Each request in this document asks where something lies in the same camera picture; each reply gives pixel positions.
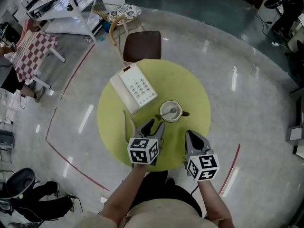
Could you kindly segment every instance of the brown chair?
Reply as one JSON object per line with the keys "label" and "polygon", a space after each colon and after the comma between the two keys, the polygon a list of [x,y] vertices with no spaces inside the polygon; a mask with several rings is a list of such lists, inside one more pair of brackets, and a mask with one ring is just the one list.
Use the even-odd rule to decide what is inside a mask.
{"label": "brown chair", "polygon": [[[123,62],[135,63],[145,58],[160,59],[162,57],[161,33],[159,31],[143,31],[129,34],[129,31],[126,29],[127,26],[124,17],[125,15],[123,14],[115,19],[109,31],[110,41],[121,60]],[[123,55],[121,55],[120,49],[117,47],[117,42],[113,37],[113,31],[120,20],[123,22],[127,34]]]}

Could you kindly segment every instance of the white telephone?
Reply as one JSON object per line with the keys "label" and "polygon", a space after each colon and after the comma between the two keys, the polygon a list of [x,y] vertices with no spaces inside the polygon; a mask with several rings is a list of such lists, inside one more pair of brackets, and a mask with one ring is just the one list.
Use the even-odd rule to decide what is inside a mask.
{"label": "white telephone", "polygon": [[135,113],[157,97],[136,63],[119,71],[110,82],[130,113]]}

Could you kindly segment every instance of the chair backrest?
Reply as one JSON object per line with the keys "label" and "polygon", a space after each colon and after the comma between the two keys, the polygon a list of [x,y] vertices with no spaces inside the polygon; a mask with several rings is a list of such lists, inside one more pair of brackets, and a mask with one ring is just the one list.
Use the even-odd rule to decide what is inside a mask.
{"label": "chair backrest", "polygon": [[115,40],[115,38],[114,38],[114,36],[113,36],[113,32],[114,32],[114,30],[115,30],[117,24],[119,23],[119,21],[122,21],[122,22],[123,22],[123,26],[124,26],[124,28],[125,28],[125,32],[126,32],[127,35],[129,34],[129,32],[128,32],[128,30],[127,30],[126,23],[125,23],[125,14],[123,14],[123,15],[119,16],[118,18],[116,18],[116,19],[113,21],[113,23],[111,24],[111,27],[110,27],[110,30],[109,30],[109,37],[110,37],[111,44],[114,46],[115,51],[117,52],[119,58],[120,58],[120,59],[122,60],[122,62],[124,63],[124,58],[123,58],[123,56],[122,56],[122,54],[121,54],[121,52],[120,52],[120,45],[119,45],[119,47],[117,47],[117,42],[116,42],[116,40]]}
{"label": "chair backrest", "polygon": [[125,18],[125,14],[123,14],[123,15],[119,16],[118,18],[116,18],[113,21],[113,23],[111,24],[111,27],[110,27],[110,30],[109,30],[110,41],[111,41],[112,45],[115,46],[115,47],[117,46],[117,42],[114,39],[113,32],[114,32],[117,24],[119,23],[119,21],[121,21],[121,20],[123,22],[125,21],[124,18]]}
{"label": "chair backrest", "polygon": [[113,10],[114,8],[120,7],[118,4],[112,3],[101,3],[93,6],[93,12],[102,17],[105,21],[110,22],[109,18],[113,19],[114,17],[109,15],[107,12],[108,9]]}
{"label": "chair backrest", "polygon": [[32,190],[34,184],[34,171],[30,168],[23,168],[8,179],[6,188],[11,198],[15,199],[26,191]]}

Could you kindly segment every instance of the marble floor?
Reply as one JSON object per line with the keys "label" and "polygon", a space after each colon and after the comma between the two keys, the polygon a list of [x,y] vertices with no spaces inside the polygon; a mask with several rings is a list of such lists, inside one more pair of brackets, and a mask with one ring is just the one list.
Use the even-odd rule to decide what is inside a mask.
{"label": "marble floor", "polygon": [[[144,9],[142,25],[161,32],[162,59],[192,72],[208,94],[207,138],[221,165],[212,181],[217,190],[241,145],[233,178],[222,192],[235,226],[275,228],[288,223],[304,198],[303,161],[285,142],[295,108],[289,92],[296,84],[249,44],[197,20]],[[107,34],[98,37],[105,40],[86,44],[80,36],[60,37],[58,50],[67,61],[47,57],[41,78],[52,87],[40,103],[28,99],[22,109],[19,104],[24,107],[24,99],[20,103],[16,94],[3,95],[0,101],[1,119],[8,116],[14,122],[5,129],[13,131],[16,139],[12,164],[4,163],[2,168],[30,167],[42,183],[56,180],[62,190],[81,199],[85,212],[99,212],[100,198],[109,197],[130,172],[111,155],[98,133],[100,94],[122,68]],[[189,192],[196,187],[182,167],[170,175]],[[204,209],[199,192],[193,196]],[[69,228],[81,217],[77,204],[75,213],[41,227]]]}
{"label": "marble floor", "polygon": [[296,63],[285,56],[284,47],[272,46],[272,41],[285,45],[284,40],[274,34],[272,25],[263,21],[276,22],[280,18],[275,9],[266,9],[263,5],[256,9],[245,0],[126,0],[136,6],[158,9],[180,14],[208,25],[219,28],[236,38],[245,41],[261,51],[279,65],[299,86],[303,84],[302,75]]}

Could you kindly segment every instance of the person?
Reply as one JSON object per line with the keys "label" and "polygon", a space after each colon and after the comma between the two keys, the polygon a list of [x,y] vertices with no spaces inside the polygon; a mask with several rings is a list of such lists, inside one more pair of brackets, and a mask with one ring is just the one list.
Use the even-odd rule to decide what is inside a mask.
{"label": "person", "polygon": [[289,40],[289,31],[293,23],[303,13],[304,0],[282,0],[283,15],[272,26],[272,31],[285,40]]}
{"label": "person", "polygon": [[210,181],[198,182],[208,220],[197,201],[167,178],[168,171],[150,172],[136,164],[98,215],[83,218],[76,228],[233,228],[231,214]]}
{"label": "person", "polygon": [[18,89],[23,95],[34,98],[36,102],[39,102],[44,94],[45,88],[42,87],[39,91],[34,92],[25,85],[25,81],[19,82],[16,70],[13,68],[11,62],[4,57],[5,54],[15,52],[16,49],[14,44],[11,47],[0,47],[0,88],[12,94]]}
{"label": "person", "polygon": [[[58,187],[57,182],[48,181],[46,184],[26,193],[22,199],[10,199],[10,203],[14,210],[31,222],[41,222],[64,217],[68,211],[74,212],[72,199],[76,197],[66,195],[58,198]],[[52,194],[55,194],[57,199],[40,201],[44,196]]]}

